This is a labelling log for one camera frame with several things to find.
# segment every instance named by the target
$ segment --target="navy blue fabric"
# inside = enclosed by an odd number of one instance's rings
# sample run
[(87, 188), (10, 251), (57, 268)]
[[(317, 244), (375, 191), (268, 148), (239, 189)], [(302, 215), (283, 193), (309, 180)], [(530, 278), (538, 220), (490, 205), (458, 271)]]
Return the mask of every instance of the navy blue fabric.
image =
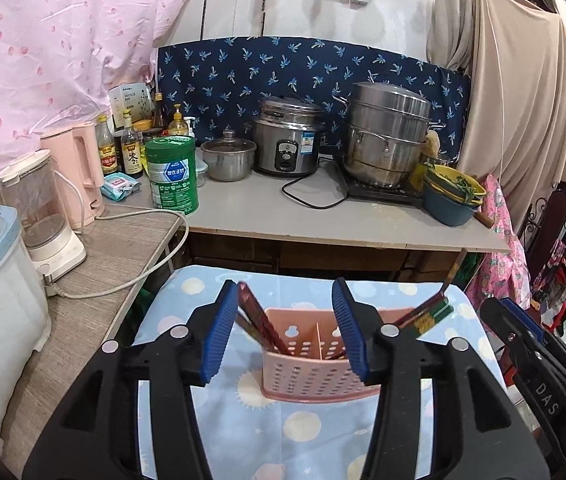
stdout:
[(198, 141), (220, 137), (223, 128), (249, 132), (264, 96), (297, 96), (326, 111), (321, 152), (335, 153), (345, 134), (345, 107), (332, 96), (348, 96), (352, 84), (385, 82), (420, 93), (432, 103), (430, 120), (441, 151), (458, 155), (470, 94), (470, 78), (411, 57), (336, 41), (308, 38), (225, 38), (159, 49), (159, 88), (169, 107), (182, 103), (195, 117)]

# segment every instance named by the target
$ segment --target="blue bowl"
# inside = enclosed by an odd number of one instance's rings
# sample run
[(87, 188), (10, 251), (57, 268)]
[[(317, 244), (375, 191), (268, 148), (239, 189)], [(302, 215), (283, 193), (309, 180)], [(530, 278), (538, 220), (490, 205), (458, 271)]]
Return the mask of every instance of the blue bowl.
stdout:
[(467, 223), (477, 207), (470, 207), (455, 202), (433, 189), (428, 180), (423, 181), (423, 207), (442, 224), (456, 227)]

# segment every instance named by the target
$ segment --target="blue tablecloth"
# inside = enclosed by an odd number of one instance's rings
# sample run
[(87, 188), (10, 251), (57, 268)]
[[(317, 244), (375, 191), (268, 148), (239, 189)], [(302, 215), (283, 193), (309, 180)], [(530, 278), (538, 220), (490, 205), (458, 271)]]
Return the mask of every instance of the blue tablecloth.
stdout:
[[(250, 285), (263, 308), (332, 308), (329, 280), (191, 266), (173, 273), (150, 307), (135, 344), (153, 341), (212, 303), (227, 279)], [(357, 301), (378, 308), (414, 307), (440, 283), (349, 282)], [(445, 344), (461, 335), (504, 385), (492, 347), (474, 309), (457, 287), (447, 297), (454, 313), (422, 339)], [(236, 326), (219, 373), (205, 388), (192, 388), (199, 430), (215, 480), (359, 480), (369, 446), (378, 396), (333, 404), (276, 402), (261, 395), (260, 347)], [(429, 474), (432, 447), (431, 381), (422, 381), (417, 478)], [(138, 438), (143, 474), (156, 479), (149, 416), (149, 387), (139, 387)]]

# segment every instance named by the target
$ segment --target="food processor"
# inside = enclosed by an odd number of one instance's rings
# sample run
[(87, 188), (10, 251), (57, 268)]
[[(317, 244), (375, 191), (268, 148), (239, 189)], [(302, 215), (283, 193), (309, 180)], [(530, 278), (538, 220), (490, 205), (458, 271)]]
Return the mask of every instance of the food processor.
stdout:
[(26, 153), (0, 171), (0, 203), (17, 210), (34, 267), (53, 281), (86, 259), (55, 182), (50, 150)]

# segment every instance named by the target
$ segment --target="perforated basket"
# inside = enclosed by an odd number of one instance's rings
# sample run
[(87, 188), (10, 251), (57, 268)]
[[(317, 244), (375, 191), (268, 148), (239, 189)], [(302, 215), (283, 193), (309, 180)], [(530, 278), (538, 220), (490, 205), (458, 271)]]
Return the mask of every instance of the perforated basket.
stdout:
[[(391, 323), (412, 310), (379, 310)], [(330, 359), (345, 350), (332, 310), (269, 308), (269, 321), (281, 334), (287, 356), (263, 351), (265, 397), (290, 402), (342, 402), (374, 395), (378, 386), (365, 386), (349, 367), (344, 356)]]

